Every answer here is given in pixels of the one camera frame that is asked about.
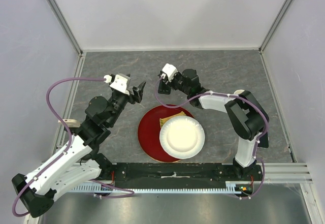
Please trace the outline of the pink case smartphone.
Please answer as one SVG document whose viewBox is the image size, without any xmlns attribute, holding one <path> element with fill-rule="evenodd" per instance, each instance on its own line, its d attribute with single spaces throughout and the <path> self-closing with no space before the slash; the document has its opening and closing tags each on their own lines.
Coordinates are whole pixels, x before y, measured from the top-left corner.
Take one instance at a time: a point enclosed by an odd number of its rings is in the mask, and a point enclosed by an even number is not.
<svg viewBox="0 0 325 224">
<path fill-rule="evenodd" d="M 81 123 L 76 119 L 63 119 L 63 122 L 67 125 L 69 128 L 79 128 Z"/>
</svg>

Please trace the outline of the white paper plate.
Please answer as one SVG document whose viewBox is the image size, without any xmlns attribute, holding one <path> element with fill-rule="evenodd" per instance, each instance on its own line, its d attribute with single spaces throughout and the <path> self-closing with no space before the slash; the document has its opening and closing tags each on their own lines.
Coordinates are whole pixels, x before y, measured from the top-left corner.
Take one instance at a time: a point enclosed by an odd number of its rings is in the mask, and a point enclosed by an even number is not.
<svg viewBox="0 0 325 224">
<path fill-rule="evenodd" d="M 196 156 L 204 147 L 205 132 L 201 124 L 189 116 L 169 119 L 159 132 L 163 150 L 177 159 Z"/>
</svg>

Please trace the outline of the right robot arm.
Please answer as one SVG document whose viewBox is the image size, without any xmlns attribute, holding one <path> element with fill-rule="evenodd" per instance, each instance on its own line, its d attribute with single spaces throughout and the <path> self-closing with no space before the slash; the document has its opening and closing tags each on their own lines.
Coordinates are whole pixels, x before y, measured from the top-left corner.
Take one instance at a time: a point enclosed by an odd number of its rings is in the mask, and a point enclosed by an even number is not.
<svg viewBox="0 0 325 224">
<path fill-rule="evenodd" d="M 187 97 L 186 102 L 199 109 L 211 109 L 228 115 L 238 135 L 238 149 L 233 159 L 233 176 L 246 179 L 256 165 L 258 148 L 269 147 L 269 116 L 247 90 L 232 94 L 218 93 L 201 86 L 196 70 L 186 69 L 182 73 L 167 64 L 159 74 L 157 93 L 170 94 L 178 90 Z"/>
</svg>

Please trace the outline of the black folding phone stand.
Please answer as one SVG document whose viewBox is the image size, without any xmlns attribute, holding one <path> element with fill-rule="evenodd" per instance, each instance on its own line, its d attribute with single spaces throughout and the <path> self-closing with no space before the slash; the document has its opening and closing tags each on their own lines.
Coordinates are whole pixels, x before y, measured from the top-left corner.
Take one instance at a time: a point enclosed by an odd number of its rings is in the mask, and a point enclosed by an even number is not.
<svg viewBox="0 0 325 224">
<path fill-rule="evenodd" d="M 161 80 L 158 84 L 157 92 L 159 94 L 171 94 L 171 88 L 169 87 L 168 84 L 166 84 Z"/>
</svg>

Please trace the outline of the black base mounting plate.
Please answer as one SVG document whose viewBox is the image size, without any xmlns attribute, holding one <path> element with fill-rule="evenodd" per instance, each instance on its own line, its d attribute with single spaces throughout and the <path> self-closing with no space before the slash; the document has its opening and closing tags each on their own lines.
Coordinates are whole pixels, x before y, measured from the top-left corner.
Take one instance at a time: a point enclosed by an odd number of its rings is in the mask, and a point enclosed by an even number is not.
<svg viewBox="0 0 325 224">
<path fill-rule="evenodd" d="M 242 173 L 237 166 L 221 163 L 116 163 L 100 176 L 119 188 L 225 187 L 226 181 L 260 181 L 262 169 Z"/>
</svg>

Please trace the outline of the red round plate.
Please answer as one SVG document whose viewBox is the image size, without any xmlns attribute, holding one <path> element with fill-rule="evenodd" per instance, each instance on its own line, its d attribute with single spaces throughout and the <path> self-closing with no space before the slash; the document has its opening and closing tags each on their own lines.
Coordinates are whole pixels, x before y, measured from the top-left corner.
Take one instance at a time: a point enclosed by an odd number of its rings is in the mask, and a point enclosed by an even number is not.
<svg viewBox="0 0 325 224">
<path fill-rule="evenodd" d="M 180 160 L 167 154 L 159 140 L 160 119 L 179 113 L 193 118 L 193 115 L 182 107 L 170 109 L 160 105 L 149 110 L 140 120 L 137 133 L 139 144 L 143 151 L 153 160 L 163 163 L 174 163 Z"/>
</svg>

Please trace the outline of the black smartphone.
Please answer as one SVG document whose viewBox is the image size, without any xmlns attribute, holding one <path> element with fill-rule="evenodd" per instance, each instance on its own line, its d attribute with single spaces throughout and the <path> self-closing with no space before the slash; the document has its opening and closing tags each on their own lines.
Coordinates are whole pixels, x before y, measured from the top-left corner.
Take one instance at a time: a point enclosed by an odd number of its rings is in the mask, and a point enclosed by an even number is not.
<svg viewBox="0 0 325 224">
<path fill-rule="evenodd" d="M 259 138 L 259 143 L 258 143 L 259 148 L 269 148 L 269 137 L 268 133 L 265 133 L 263 136 Z"/>
</svg>

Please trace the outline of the yellow sponge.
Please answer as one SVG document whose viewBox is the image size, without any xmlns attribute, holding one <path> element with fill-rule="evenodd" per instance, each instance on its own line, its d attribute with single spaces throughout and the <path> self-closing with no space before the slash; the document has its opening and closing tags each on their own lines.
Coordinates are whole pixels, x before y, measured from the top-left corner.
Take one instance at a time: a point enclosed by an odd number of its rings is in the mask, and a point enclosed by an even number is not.
<svg viewBox="0 0 325 224">
<path fill-rule="evenodd" d="M 160 118 L 159 119 L 159 125 L 160 125 L 160 128 L 163 127 L 163 125 L 170 119 L 174 118 L 174 117 L 178 117 L 178 116 L 186 116 L 186 114 L 181 111 L 180 113 L 177 113 L 177 114 L 174 114 L 174 115 L 171 115 L 169 117 L 165 117 L 165 118 Z"/>
</svg>

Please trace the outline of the blue white paper cup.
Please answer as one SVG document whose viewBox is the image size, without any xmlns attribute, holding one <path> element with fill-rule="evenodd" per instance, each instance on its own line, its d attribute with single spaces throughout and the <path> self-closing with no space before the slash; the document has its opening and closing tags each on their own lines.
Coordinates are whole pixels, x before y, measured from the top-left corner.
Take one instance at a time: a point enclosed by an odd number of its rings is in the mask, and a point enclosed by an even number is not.
<svg viewBox="0 0 325 224">
<path fill-rule="evenodd" d="M 241 94 L 241 93 L 243 93 L 243 92 L 244 92 L 243 89 L 238 89 L 238 90 L 236 90 L 236 91 L 234 92 L 234 94 L 235 94 L 235 95 L 239 95 L 239 94 Z"/>
</svg>

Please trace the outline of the left aluminium frame post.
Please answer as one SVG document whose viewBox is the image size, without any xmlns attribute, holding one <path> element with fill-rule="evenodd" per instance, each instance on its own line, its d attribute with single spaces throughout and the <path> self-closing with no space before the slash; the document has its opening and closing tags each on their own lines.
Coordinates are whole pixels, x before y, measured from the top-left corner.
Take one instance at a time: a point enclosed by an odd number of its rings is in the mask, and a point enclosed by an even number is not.
<svg viewBox="0 0 325 224">
<path fill-rule="evenodd" d="M 51 10 L 53 11 L 56 19 L 58 20 L 60 26 L 62 27 L 64 33 L 68 37 L 70 43 L 72 44 L 74 50 L 78 53 L 79 56 L 83 54 L 83 50 L 81 46 L 79 45 L 76 37 L 74 36 L 67 20 L 65 19 L 58 3 L 56 0 L 46 0 L 47 3 L 49 4 Z"/>
</svg>

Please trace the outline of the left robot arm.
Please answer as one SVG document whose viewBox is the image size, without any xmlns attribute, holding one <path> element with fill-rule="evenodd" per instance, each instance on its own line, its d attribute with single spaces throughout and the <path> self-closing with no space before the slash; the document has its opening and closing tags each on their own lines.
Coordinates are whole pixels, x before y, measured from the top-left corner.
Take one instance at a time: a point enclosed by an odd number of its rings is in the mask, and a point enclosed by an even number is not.
<svg viewBox="0 0 325 224">
<path fill-rule="evenodd" d="M 79 126 L 67 124 L 57 113 L 55 117 L 63 124 L 69 139 L 52 157 L 34 171 L 12 178 L 17 197 L 12 213 L 19 217 L 16 205 L 21 201 L 33 218 L 46 213 L 63 194 L 75 186 L 111 176 L 112 163 L 99 152 L 100 144 L 110 135 L 112 128 L 125 106 L 140 103 L 145 82 L 128 90 L 128 81 L 110 82 L 103 78 L 112 90 L 106 99 L 97 96 L 90 100 L 85 110 L 85 120 Z"/>
</svg>

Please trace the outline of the right aluminium frame post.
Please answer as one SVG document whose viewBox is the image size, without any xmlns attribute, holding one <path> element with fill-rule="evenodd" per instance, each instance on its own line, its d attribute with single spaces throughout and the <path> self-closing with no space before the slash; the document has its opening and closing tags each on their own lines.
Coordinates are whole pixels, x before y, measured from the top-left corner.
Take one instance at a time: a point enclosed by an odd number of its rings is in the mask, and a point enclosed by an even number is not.
<svg viewBox="0 0 325 224">
<path fill-rule="evenodd" d="M 271 41 L 272 37 L 274 36 L 275 32 L 277 31 L 279 25 L 281 24 L 282 20 L 284 19 L 286 13 L 288 12 L 293 2 L 294 0 L 284 0 L 266 36 L 264 37 L 261 45 L 259 46 L 258 50 L 260 55 L 264 53 L 266 47 L 268 46 L 269 42 Z"/>
</svg>

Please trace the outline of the aluminium frame post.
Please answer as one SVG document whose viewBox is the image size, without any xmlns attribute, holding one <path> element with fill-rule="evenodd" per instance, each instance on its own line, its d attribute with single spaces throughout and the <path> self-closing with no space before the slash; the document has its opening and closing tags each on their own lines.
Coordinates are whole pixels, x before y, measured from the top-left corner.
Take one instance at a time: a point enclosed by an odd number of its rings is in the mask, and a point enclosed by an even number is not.
<svg viewBox="0 0 325 224">
<path fill-rule="evenodd" d="M 47 3 L 49 4 L 51 10 L 53 11 L 56 19 L 58 20 L 60 26 L 62 27 L 64 33 L 68 37 L 70 43 L 72 44 L 74 50 L 78 53 L 79 56 L 83 54 L 83 50 L 81 46 L 79 45 L 76 37 L 74 36 L 67 20 L 65 19 L 58 3 L 56 0 L 46 0 Z"/>
<path fill-rule="evenodd" d="M 269 42 L 271 41 L 272 37 L 274 36 L 275 32 L 277 31 L 279 25 L 281 24 L 282 20 L 284 19 L 286 13 L 288 12 L 293 2 L 294 0 L 284 0 L 266 36 L 264 37 L 261 45 L 259 46 L 258 50 L 260 55 L 264 53 L 266 47 L 268 46 Z"/>
</svg>

